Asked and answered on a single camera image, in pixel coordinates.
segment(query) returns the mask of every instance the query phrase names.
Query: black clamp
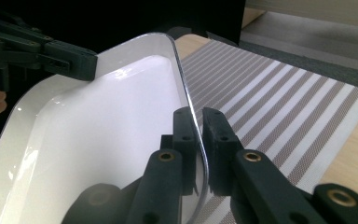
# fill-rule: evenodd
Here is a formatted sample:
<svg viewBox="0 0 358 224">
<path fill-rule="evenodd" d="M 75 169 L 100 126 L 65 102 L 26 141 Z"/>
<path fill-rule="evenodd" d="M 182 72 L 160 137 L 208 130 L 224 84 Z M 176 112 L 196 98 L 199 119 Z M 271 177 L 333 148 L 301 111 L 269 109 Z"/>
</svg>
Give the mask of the black clamp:
<svg viewBox="0 0 358 224">
<path fill-rule="evenodd" d="M 181 198 L 195 189 L 197 136 L 188 107 L 173 114 L 173 135 L 162 135 L 160 150 L 144 175 L 124 189 L 97 184 L 83 191 L 62 224 L 181 223 Z M 203 109 L 202 142 L 209 186 L 230 197 L 238 224 L 358 224 L 358 194 L 337 184 L 318 185 L 312 194 L 293 186 L 263 153 L 244 149 L 226 117 Z"/>
<path fill-rule="evenodd" d="M 0 11 L 0 91 L 9 90 L 10 65 L 92 81 L 97 61 L 92 50 L 43 35 L 21 18 Z"/>
</svg>

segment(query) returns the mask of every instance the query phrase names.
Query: brass insert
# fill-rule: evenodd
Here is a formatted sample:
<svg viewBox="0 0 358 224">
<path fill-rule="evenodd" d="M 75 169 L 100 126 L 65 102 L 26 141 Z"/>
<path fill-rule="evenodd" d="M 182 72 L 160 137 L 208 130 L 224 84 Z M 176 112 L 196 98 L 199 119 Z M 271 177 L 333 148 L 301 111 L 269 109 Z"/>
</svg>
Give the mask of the brass insert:
<svg viewBox="0 0 358 224">
<path fill-rule="evenodd" d="M 327 191 L 327 196 L 331 201 L 345 206 L 345 207 L 354 207 L 356 206 L 356 200 L 347 192 L 341 189 L 330 189 Z"/>
<path fill-rule="evenodd" d="M 243 154 L 243 157 L 247 161 L 261 161 L 261 156 L 254 152 L 247 152 L 247 153 Z"/>
<path fill-rule="evenodd" d="M 172 161 L 175 156 L 171 152 L 161 152 L 158 155 L 158 159 L 161 161 Z"/>
</svg>

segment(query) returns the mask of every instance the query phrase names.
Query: glossy white surface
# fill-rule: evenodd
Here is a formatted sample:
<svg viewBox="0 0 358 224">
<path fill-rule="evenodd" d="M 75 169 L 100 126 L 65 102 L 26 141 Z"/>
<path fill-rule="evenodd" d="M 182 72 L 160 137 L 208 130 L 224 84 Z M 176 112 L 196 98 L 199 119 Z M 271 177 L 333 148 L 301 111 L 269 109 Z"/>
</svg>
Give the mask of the glossy white surface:
<svg viewBox="0 0 358 224">
<path fill-rule="evenodd" d="M 142 176 L 161 135 L 172 133 L 173 111 L 188 105 L 166 35 L 143 35 L 100 54 L 96 77 L 50 77 L 12 111 L 0 138 L 0 223 L 61 223 L 85 188 L 127 186 Z M 184 221 L 199 199 L 184 201 Z"/>
</svg>

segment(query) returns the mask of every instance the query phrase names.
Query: clamp jaw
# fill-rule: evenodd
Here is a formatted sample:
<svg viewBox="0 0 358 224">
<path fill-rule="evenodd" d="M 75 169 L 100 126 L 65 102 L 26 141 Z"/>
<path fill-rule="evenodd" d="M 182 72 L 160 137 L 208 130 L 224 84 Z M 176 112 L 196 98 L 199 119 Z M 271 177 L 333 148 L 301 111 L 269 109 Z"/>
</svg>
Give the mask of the clamp jaw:
<svg viewBox="0 0 358 224">
<path fill-rule="evenodd" d="M 9 90 L 10 65 L 91 81 L 97 61 L 95 52 L 55 40 L 0 11 L 0 91 Z"/>
</svg>

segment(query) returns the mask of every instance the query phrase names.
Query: striped fabric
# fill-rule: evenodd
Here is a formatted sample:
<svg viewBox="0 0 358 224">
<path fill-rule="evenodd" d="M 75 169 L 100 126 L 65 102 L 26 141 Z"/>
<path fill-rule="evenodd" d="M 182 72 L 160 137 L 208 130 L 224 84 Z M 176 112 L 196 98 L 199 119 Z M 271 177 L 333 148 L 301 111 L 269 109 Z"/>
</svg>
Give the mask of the striped fabric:
<svg viewBox="0 0 358 224">
<path fill-rule="evenodd" d="M 358 122 L 357 87 L 218 41 L 182 67 L 200 127 L 203 107 L 220 110 L 245 148 L 307 192 Z M 208 195 L 197 223 L 235 223 L 229 198 Z"/>
</svg>

